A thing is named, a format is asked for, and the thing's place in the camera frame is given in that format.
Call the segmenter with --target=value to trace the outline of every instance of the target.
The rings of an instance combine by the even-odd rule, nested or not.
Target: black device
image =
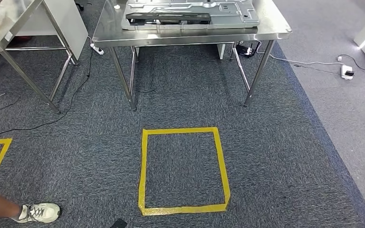
[[[259,44],[260,43],[257,44],[257,47],[255,49],[252,49],[252,44],[250,47],[246,47],[243,45],[237,45],[236,46],[237,54],[239,54],[241,56],[245,56],[247,58],[253,57],[255,55],[255,53],[257,52]]]
[[[128,223],[119,218],[110,228],[125,228],[126,225],[128,225]]]

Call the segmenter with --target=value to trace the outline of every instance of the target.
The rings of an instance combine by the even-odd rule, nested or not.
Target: stainless steel table
[[[45,12],[47,13],[48,18],[50,19],[53,27],[55,28],[58,38],[63,44],[62,47],[20,47],[20,48],[7,48],[10,41],[15,37],[15,35],[20,31],[23,25],[27,22],[30,16],[33,14],[35,9],[41,5]],[[28,83],[28,85],[56,112],[59,113],[58,108],[52,103],[54,99],[55,93],[59,87],[59,84],[62,80],[62,77],[66,71],[66,68],[70,61],[74,65],[77,65],[77,60],[69,47],[61,29],[59,28],[57,22],[55,21],[53,15],[49,11],[47,5],[44,0],[30,0],[29,5],[25,6],[23,9],[21,5],[18,5],[19,10],[21,10],[21,14],[19,14],[16,18],[5,17],[2,24],[0,25],[0,54],[12,65],[12,67],[20,74],[20,76]],[[48,98],[44,92],[34,83],[34,81],[24,72],[24,70],[18,65],[14,58],[8,53],[8,51],[33,51],[33,50],[65,50],[67,52],[68,58],[65,61],[64,66],[62,67],[62,71],[57,79],[57,82],[52,89],[51,95]]]
[[[288,39],[292,30],[285,18],[282,16],[272,0],[253,0],[254,8],[261,21],[255,28],[239,29],[200,29],[200,30],[123,30],[121,20],[125,10],[126,0],[106,0],[103,11],[99,18],[93,42],[97,47],[110,47],[111,56],[114,60],[115,68],[125,90],[126,97],[133,110],[136,104],[133,96],[134,88],[134,68],[137,60],[137,48],[148,46],[167,45],[193,45],[193,44],[226,44],[231,43],[230,58],[233,54],[237,60],[241,76],[243,78],[248,95],[244,102],[248,106],[254,89],[257,86],[261,72],[268,60],[275,40]],[[236,45],[239,41],[268,40],[268,44],[255,74],[254,80],[249,85],[243,67],[237,54]],[[131,65],[130,84],[126,82],[115,47],[131,46],[133,57]]]

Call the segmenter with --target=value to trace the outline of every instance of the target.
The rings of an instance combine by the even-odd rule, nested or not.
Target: white power strip
[[[96,51],[99,55],[104,55],[104,51],[101,48],[96,47],[93,43],[90,44],[91,48],[93,48],[94,51]]]
[[[341,68],[341,77],[345,80],[352,80],[353,75],[355,73],[353,72],[353,68],[351,66],[342,65]]]

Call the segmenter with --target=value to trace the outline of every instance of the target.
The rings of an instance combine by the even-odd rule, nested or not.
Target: white sneaker
[[[18,223],[44,222],[49,223],[57,220],[61,209],[54,203],[41,203],[35,205],[23,205],[19,219],[13,219]]]

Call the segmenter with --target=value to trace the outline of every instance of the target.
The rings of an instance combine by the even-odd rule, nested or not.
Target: gray carpet
[[[82,13],[90,31],[100,8]],[[130,48],[118,50],[128,73]],[[106,228],[118,218],[129,228],[365,226],[361,205],[354,204],[298,96],[301,87],[293,86],[280,62],[267,64],[244,108],[237,66],[218,60],[215,46],[142,48],[135,71],[138,110],[131,112],[104,51],[104,56],[93,53],[91,77],[64,119],[0,135],[13,138],[0,166],[0,194],[17,203],[51,201],[63,209],[58,221],[28,227]],[[281,55],[279,47],[273,52]],[[90,54],[86,48],[80,65],[67,71],[55,99],[63,111],[89,72]],[[65,55],[14,57],[48,92]],[[242,61],[252,78],[260,56]],[[0,57],[2,93],[0,107],[20,100],[0,111],[0,131],[60,117]],[[137,205],[142,129],[203,126],[220,131],[231,189],[227,211],[142,216]],[[149,136],[146,195],[148,207],[222,202],[212,136]],[[0,219],[0,227],[21,225]]]
[[[293,29],[290,39],[279,41],[288,59],[333,62],[348,54],[365,68],[365,54],[353,41],[365,26],[365,0],[274,2]],[[355,70],[351,81],[313,69],[293,70],[365,198],[365,71],[349,58],[343,62]],[[339,66],[313,67],[340,73]]]

